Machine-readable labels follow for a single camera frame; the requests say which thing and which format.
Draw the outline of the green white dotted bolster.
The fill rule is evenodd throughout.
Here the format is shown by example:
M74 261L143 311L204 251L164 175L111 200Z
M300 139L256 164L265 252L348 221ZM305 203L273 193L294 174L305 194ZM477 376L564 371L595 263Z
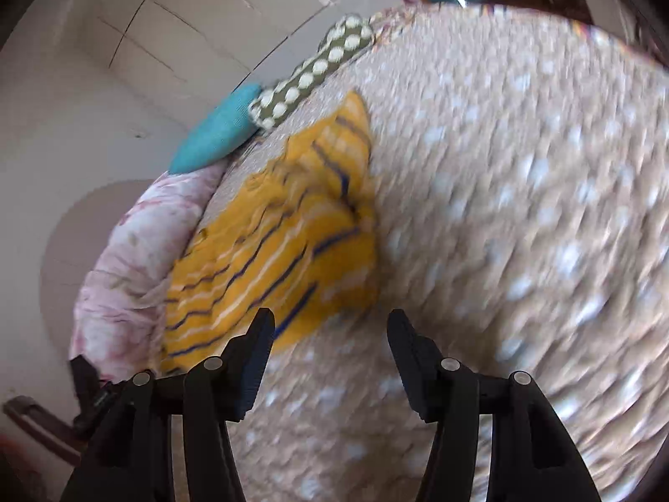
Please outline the green white dotted bolster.
M250 121L261 131L273 131L283 123L314 88L348 61L370 49L375 41L371 22L349 14L334 23L312 57L299 64L287 78L262 91L248 104Z

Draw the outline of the yellow blue striped sweater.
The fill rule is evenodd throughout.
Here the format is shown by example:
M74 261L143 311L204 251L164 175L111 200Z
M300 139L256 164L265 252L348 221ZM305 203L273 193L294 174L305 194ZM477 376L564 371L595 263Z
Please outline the yellow blue striped sweater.
M360 93L288 137L194 238L171 272L159 365L187 371L262 308L274 349L378 297L371 119Z

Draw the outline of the white glossy wardrobe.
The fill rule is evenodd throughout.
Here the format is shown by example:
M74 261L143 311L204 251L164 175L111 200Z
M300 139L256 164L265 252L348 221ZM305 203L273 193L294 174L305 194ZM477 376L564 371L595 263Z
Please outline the white glossy wardrobe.
M415 1L85 0L78 44L191 128L239 85L287 77L342 16Z

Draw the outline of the beige quilted bedspread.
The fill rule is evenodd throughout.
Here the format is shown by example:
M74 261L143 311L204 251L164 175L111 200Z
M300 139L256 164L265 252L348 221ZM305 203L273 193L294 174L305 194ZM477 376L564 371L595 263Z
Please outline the beige quilted bedspread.
M362 94L381 299L271 358L229 428L247 499L414 499L433 427L393 364L396 307L473 371L531 374L602 499L638 499L668 435L667 70L533 10L402 6L373 28L373 48L250 144L204 212Z

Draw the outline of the dark wooden bed frame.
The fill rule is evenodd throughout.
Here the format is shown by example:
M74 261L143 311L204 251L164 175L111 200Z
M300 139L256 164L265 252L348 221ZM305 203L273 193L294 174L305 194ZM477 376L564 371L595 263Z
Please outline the dark wooden bed frame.
M24 433L68 465L77 466L81 461L86 443L77 436L73 427L34 399L18 395L6 401L2 411Z

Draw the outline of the turquoise cushion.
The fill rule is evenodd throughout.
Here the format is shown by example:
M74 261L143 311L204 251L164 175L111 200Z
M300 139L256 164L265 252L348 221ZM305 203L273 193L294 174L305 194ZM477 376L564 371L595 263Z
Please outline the turquoise cushion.
M169 166L169 174L189 174L218 162L248 141L258 125L248 106L262 91L248 83L232 91L180 144Z

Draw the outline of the pink floral duvet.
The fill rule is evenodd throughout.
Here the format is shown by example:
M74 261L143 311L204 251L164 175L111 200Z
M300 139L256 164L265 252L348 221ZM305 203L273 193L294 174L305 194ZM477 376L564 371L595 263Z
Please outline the pink floral duvet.
M104 381L158 367L170 272L227 169L226 161L156 179L112 229L74 305L69 357Z

